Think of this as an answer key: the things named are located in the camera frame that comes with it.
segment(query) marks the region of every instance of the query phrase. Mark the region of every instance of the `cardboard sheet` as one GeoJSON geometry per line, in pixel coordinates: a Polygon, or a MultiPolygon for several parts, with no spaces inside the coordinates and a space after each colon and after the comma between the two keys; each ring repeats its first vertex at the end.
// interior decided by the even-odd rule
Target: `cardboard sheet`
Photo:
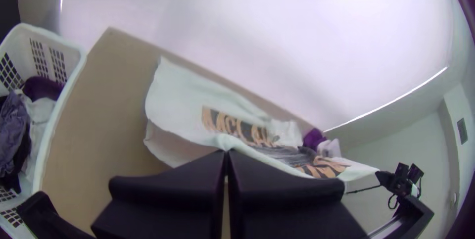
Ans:
{"type": "MultiPolygon", "coordinates": [[[[89,53],[65,105],[42,184],[60,216],[88,233],[92,234],[90,225],[111,200],[110,178],[152,175],[169,169],[143,144],[144,101],[161,54],[239,92],[278,119],[294,119],[304,131],[310,128],[304,121],[226,79],[109,28],[89,53]]],[[[167,132],[161,138],[167,147],[190,144],[167,132]]],[[[227,201],[224,214],[223,238],[229,238],[227,201]]]]}

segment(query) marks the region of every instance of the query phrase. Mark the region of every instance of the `air vent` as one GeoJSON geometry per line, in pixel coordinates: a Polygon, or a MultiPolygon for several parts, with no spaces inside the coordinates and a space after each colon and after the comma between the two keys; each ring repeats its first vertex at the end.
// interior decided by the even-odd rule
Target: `air vent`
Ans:
{"type": "Polygon", "coordinates": [[[459,130],[459,137],[460,137],[460,143],[464,144],[466,141],[468,141],[468,136],[467,136],[467,127],[465,126],[465,119],[461,119],[457,121],[457,129],[459,130]]]}

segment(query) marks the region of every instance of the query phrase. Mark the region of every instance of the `white laundry basket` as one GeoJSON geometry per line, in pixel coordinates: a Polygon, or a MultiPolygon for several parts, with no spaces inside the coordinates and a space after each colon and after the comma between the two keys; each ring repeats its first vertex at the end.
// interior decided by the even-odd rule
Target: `white laundry basket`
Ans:
{"type": "Polygon", "coordinates": [[[86,59],[86,53],[78,46],[27,24],[14,27],[0,45],[0,96],[8,95],[32,76],[42,76],[64,86],[41,140],[33,182],[20,177],[20,194],[0,187],[0,227],[13,239],[32,238],[15,209],[41,188],[54,130],[86,59]]]}

